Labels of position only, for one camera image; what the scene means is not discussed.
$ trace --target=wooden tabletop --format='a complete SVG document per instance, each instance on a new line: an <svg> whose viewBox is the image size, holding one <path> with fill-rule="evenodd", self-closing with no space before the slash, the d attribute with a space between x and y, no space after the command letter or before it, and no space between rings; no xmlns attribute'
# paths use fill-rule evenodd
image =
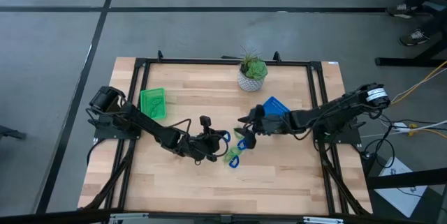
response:
<svg viewBox="0 0 447 224"><path fill-rule="evenodd" d="M110 85L127 92L134 62L135 58L117 58ZM344 93L342 76L337 63L322 64L328 98L332 100ZM166 90L168 116L159 123L167 126L191 118L190 133L196 135L203 130L199 116L207 115L212 128L232 133L230 146L234 146L237 138L232 129L239 124L237 118L247 116L251 108L271 96L290 110L312 108L305 67L268 66L262 89L252 93L238 87L237 72L238 66L151 64L147 89ZM316 73L314 79L321 104ZM233 169L222 159L215 163L204 160L197 166L193 159L162 149L151 135L143 133L135 149L125 210L327 214L321 162L312 146L312 134L302 141L291 135L257 136L257 140L256 148L244 151L240 165ZM116 140L108 140L91 154L79 207L93 200L108 180L116 146ZM346 185L371 211L358 153L350 145L337 146ZM337 187L332 185L339 210ZM113 206L117 206L120 188L119 181Z"/></svg>

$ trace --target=gray floor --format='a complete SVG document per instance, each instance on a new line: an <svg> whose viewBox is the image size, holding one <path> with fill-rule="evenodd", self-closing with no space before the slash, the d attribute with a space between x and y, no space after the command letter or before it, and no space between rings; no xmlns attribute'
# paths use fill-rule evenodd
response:
<svg viewBox="0 0 447 224"><path fill-rule="evenodd" d="M112 0L112 6L381 7L400 0ZM0 0L0 5L102 6L104 0ZM426 17L306 13L111 13L98 45L49 211L76 208L85 156L94 129L83 108L108 83L115 57L217 58L242 47L264 59L338 61L346 90L383 82L391 95L423 79L431 68L376 67L374 57L412 57L430 46L403 47L397 38ZM0 216L27 214L47 169L54 143L84 63L98 13L0 13L0 124L28 133L24 142L0 141ZM444 74L391 107L391 119L444 120ZM384 132L376 121L362 135ZM364 139L365 143L373 139ZM445 139L429 133L392 136L397 157L413 170L444 167ZM389 157L386 148L382 156Z"/></svg>

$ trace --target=sneaker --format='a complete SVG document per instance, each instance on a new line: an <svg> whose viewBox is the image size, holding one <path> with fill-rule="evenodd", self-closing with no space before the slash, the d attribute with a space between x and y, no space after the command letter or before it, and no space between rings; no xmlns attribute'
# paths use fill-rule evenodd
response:
<svg viewBox="0 0 447 224"><path fill-rule="evenodd" d="M401 36L399 42L405 46L420 45L427 42L430 38L424 35L420 29L416 29L414 33L408 36Z"/></svg>
<svg viewBox="0 0 447 224"><path fill-rule="evenodd" d="M402 17L405 19L410 19L413 16L411 13L413 10L417 9L417 7L407 7L405 3L399 4L396 7L388 7L385 9L385 12L393 17Z"/></svg>

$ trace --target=green container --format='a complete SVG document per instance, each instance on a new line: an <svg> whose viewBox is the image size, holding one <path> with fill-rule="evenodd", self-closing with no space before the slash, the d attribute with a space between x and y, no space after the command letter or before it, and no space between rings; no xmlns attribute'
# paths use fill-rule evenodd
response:
<svg viewBox="0 0 447 224"><path fill-rule="evenodd" d="M166 118L165 89L157 88L140 92L141 112L151 119Z"/></svg>

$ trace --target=white cable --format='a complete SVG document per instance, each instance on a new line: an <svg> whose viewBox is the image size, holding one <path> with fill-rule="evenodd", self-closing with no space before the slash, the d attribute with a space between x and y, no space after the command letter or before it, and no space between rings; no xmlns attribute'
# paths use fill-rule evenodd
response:
<svg viewBox="0 0 447 224"><path fill-rule="evenodd" d="M433 77L436 77L437 75L441 74L441 73L442 73L443 71L445 71L445 70L447 70L447 68L442 69L442 70L439 71L438 73L436 73L436 74L434 74L433 76L431 76L429 79L427 79L427 80L425 80L425 81L421 81L421 82L419 82L419 83L413 85L412 87L410 87L410 88L407 89L406 91L403 91L403 92L397 94L396 97L394 97L394 98L391 100L391 103L394 102L394 101L395 101L399 96L401 96L402 94L405 94L407 91L409 91L409 90L411 90L412 88L414 88L416 85L423 84L423 83L425 83L426 81L431 80Z"/></svg>
<svg viewBox="0 0 447 224"><path fill-rule="evenodd" d="M419 128L409 129L408 132L400 132L400 131L397 131L397 132L395 132L395 133L390 133L389 135L394 135L394 134L399 134L399 133L409 133L409 132L416 131L416 130L423 130L423 129L426 129L426 128L431 128L431 127L439 126L439 125L441 125L441 124L445 124L445 123L447 123L447 120L444 120L444 121L439 122L439 123L436 123L436 124L431 124L431 125L429 125L429 126L423 126L423 127L419 127ZM376 136L383 136L383 133L382 133L382 134L365 135L365 136L360 136L360 137L376 137Z"/></svg>

